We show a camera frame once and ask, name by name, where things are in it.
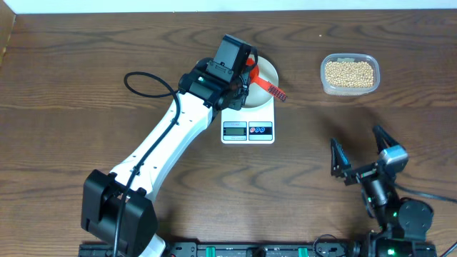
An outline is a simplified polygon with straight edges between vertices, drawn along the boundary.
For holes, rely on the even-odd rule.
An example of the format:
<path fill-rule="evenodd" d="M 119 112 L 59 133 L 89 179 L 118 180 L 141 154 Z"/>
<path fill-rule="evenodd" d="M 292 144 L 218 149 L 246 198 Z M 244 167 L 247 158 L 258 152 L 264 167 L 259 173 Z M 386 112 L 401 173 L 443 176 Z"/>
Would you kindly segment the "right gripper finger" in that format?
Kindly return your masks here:
<path fill-rule="evenodd" d="M 335 139 L 330 140 L 331 147 L 331 175 L 337 178 L 346 177 L 345 172 L 352 169 L 351 162 L 341 147 L 341 144 Z"/>
<path fill-rule="evenodd" d="M 399 145 L 394 138 L 392 138 L 381 126 L 377 125 L 373 127 L 373 134 L 375 136 L 378 153 L 388 149 L 392 146 Z"/>

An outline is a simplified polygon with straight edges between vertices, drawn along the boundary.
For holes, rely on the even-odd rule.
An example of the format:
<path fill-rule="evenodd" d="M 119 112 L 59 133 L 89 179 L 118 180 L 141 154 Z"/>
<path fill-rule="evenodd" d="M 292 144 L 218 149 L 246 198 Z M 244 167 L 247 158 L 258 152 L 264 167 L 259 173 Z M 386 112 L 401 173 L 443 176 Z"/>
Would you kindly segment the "red plastic measuring scoop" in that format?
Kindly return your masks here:
<path fill-rule="evenodd" d="M 246 105 L 260 106 L 275 98 L 286 101 L 288 98 L 279 88 L 279 77 L 273 64 L 263 57 L 258 57 L 257 64 L 248 74 L 249 95 Z"/>

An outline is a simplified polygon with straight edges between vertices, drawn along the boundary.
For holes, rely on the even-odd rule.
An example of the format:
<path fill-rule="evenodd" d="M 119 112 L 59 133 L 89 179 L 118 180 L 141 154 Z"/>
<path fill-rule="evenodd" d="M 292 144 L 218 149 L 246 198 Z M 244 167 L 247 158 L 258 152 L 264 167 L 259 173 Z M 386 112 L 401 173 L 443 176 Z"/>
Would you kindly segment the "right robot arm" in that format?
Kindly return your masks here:
<path fill-rule="evenodd" d="M 367 213 L 378 222 L 379 232 L 370 232 L 362 241 L 350 243 L 347 256 L 431 257 L 436 247 L 426 241 L 434 211 L 413 198 L 399 197 L 396 174 L 408 163 L 406 149 L 381 126 L 373 127 L 378 159 L 353 168 L 341 144 L 330 140 L 331 175 L 347 185 L 361 185 Z"/>

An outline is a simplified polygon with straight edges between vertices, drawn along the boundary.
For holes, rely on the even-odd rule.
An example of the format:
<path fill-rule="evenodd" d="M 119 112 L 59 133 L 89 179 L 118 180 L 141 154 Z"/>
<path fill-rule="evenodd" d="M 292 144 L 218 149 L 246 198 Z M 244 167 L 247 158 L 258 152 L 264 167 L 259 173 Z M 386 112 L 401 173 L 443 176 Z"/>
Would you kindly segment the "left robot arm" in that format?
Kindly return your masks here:
<path fill-rule="evenodd" d="M 93 170 L 84 181 L 81 227 L 111 245 L 112 256 L 160 256 L 166 247 L 157 236 L 153 202 L 170 170 L 189 144 L 224 109 L 240 110 L 249 93 L 249 74 L 257 66 L 256 47 L 225 35 L 213 58 L 198 61 L 173 101 L 140 146 L 109 173 Z"/>

